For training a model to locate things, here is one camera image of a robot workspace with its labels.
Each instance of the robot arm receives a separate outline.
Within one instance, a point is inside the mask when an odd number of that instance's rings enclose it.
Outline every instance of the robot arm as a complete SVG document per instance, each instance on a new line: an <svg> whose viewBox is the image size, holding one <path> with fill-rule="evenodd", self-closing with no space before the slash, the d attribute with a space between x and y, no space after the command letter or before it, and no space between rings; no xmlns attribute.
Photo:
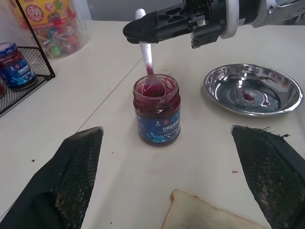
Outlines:
<svg viewBox="0 0 305 229"><path fill-rule="evenodd" d="M130 22L123 33L130 43L158 43L192 33L192 47L233 37L237 27L254 28L305 12L305 0L186 0Z"/></svg>

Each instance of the plastic spoon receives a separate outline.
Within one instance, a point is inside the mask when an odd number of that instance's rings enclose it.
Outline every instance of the plastic spoon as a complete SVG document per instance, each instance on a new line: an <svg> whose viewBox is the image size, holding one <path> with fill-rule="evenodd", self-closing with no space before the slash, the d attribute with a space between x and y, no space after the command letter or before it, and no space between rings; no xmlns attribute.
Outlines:
<svg viewBox="0 0 305 229"><path fill-rule="evenodd" d="M145 10L138 9L135 13L135 18L137 20L144 17L145 15ZM163 82L153 73L152 45L149 43L140 42L140 47L147 71L147 79L143 86L142 95L147 97L164 96L165 86Z"/></svg>

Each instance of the spoon handle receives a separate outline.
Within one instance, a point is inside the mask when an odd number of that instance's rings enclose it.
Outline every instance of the spoon handle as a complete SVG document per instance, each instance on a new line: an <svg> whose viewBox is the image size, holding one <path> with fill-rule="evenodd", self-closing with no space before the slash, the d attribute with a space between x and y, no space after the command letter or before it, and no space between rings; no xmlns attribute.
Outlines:
<svg viewBox="0 0 305 229"><path fill-rule="evenodd" d="M145 10L138 9L135 13L135 18L140 19L146 15ZM153 57L152 57L152 45L146 42L140 42L142 56L146 66L147 73L153 73Z"/></svg>

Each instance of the wall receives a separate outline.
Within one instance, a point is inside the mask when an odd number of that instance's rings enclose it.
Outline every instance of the wall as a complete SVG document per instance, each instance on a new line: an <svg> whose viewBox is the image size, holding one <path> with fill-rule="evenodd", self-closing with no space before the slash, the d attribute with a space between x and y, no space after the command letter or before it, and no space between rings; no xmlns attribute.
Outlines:
<svg viewBox="0 0 305 229"><path fill-rule="evenodd" d="M161 10L183 0L87 0L91 17L99 21L132 21L139 8L146 13Z"/></svg>

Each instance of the jam jar with blue label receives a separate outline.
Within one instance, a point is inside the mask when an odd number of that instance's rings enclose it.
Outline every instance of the jam jar with blue label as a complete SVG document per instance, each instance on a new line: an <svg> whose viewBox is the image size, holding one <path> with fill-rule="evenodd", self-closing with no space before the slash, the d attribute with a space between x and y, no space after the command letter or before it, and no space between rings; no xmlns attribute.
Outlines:
<svg viewBox="0 0 305 229"><path fill-rule="evenodd" d="M25 88L36 80L36 74L15 43L0 44L0 77L11 89Z"/></svg>
<svg viewBox="0 0 305 229"><path fill-rule="evenodd" d="M164 83L165 95L143 96L147 76L143 77L133 87L133 106L140 137L148 144L161 146L174 142L180 133L181 98L174 78L164 74L156 76Z"/></svg>

